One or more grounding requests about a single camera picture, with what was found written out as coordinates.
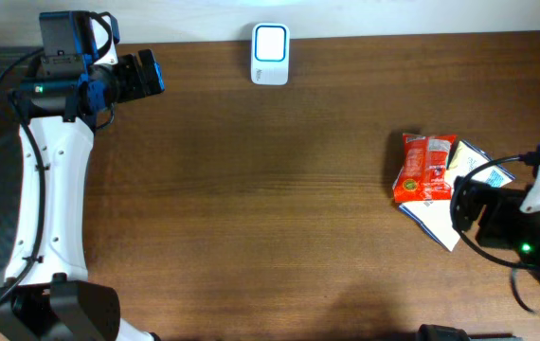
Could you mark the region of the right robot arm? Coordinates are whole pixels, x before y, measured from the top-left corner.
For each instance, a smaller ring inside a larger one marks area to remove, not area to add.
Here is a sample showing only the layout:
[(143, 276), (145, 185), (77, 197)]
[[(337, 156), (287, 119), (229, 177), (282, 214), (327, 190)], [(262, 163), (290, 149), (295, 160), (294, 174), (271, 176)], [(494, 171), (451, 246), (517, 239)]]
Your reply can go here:
[(453, 227), (479, 256), (540, 283), (540, 198), (535, 186), (494, 188), (456, 178)]

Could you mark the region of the large yellow wipes bag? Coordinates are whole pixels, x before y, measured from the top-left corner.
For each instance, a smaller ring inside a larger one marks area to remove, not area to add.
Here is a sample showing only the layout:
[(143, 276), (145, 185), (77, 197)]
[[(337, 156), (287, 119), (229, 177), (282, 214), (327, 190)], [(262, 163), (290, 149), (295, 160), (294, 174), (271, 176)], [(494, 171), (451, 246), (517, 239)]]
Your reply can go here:
[[(482, 149), (466, 140), (461, 140), (455, 148), (445, 174), (448, 185), (453, 186), (458, 176), (465, 176), (493, 158)], [(491, 166), (477, 173), (473, 180), (501, 188), (511, 183), (515, 176), (503, 166)], [(449, 200), (418, 201), (399, 204), (398, 209), (412, 219), (429, 237), (448, 251), (452, 251), (459, 241), (449, 213)]]

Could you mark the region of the red Hacks candy bag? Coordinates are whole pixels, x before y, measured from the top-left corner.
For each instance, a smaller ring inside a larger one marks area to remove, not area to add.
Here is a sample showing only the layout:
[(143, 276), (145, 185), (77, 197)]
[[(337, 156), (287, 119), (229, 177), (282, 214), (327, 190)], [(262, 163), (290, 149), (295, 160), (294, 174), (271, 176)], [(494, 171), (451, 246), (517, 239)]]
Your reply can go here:
[(392, 186), (396, 203), (449, 200), (447, 161), (456, 135), (403, 134), (405, 160)]

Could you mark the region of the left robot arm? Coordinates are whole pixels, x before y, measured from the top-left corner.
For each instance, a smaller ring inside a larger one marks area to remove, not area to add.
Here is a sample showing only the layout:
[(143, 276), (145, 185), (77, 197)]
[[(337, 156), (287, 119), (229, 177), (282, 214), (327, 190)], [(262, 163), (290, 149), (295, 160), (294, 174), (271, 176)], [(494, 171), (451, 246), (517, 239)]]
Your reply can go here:
[(151, 340), (121, 315), (117, 292), (84, 259), (84, 187), (100, 113), (165, 89), (149, 49), (120, 56), (109, 12), (44, 12), (43, 44), (8, 91), (19, 124), (22, 182), (15, 224), (0, 217), (0, 333), (9, 340)]

